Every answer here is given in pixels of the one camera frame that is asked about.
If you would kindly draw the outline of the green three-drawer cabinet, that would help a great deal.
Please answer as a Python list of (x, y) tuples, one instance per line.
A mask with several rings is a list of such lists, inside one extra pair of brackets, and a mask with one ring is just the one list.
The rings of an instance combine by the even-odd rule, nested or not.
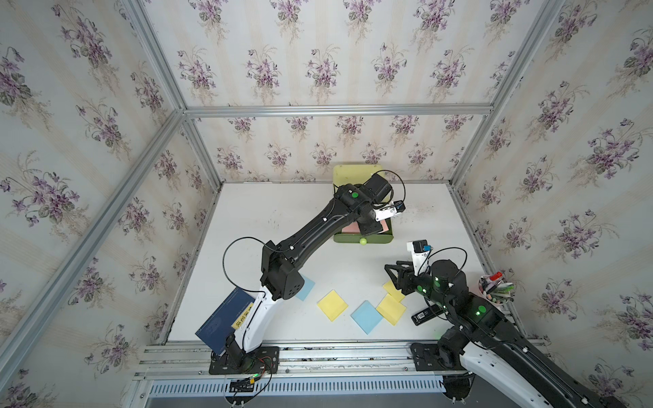
[[(349, 212), (345, 216), (348, 221), (342, 229), (365, 214), (385, 207), (394, 202), (394, 190), (387, 178), (385, 170), (380, 165), (345, 164), (338, 165), (333, 170), (333, 188), (335, 198), (344, 204)], [(342, 234), (337, 232), (333, 241), (338, 244), (389, 244), (393, 241), (392, 234), (362, 236), (361, 234)]]

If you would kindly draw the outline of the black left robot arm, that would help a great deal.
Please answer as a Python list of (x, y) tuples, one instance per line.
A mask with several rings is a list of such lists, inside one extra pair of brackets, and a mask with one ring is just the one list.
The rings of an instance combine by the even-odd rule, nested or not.
[(304, 286), (300, 274), (306, 261), (343, 228), (357, 224), (363, 238), (384, 232), (383, 222), (406, 210), (382, 171), (362, 184), (335, 188), (333, 198), (308, 224), (279, 243), (262, 244), (260, 289), (251, 290), (253, 307), (245, 322), (229, 335), (224, 352), (234, 361), (249, 357), (263, 342), (277, 306), (293, 298)]

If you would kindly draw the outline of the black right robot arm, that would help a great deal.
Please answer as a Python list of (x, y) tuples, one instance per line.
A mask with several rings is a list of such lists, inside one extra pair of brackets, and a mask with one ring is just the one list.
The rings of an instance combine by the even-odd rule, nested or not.
[(412, 343), (419, 372), (452, 373), (446, 394), (460, 401), (470, 391), (455, 371), (480, 377), (521, 407), (621, 407), (616, 396), (602, 396), (575, 380), (531, 343), (489, 300), (472, 293), (466, 276), (451, 260), (432, 263), (418, 274), (408, 261), (385, 265), (404, 295), (418, 294), (435, 306), (435, 316), (451, 327), (433, 343)]

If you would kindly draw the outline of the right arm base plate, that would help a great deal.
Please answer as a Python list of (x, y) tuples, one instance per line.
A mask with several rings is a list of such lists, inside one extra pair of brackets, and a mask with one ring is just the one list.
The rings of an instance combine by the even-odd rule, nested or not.
[(464, 357), (474, 360), (484, 353), (472, 343), (449, 341), (411, 343), (409, 350), (417, 372), (463, 372)]

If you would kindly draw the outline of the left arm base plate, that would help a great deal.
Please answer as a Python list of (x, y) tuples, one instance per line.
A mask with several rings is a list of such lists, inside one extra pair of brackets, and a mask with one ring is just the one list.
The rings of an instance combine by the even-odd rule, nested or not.
[(208, 374), (277, 374), (280, 351), (279, 347), (259, 347), (245, 355), (238, 353), (230, 355), (227, 351), (221, 355), (217, 355), (213, 352), (211, 354)]

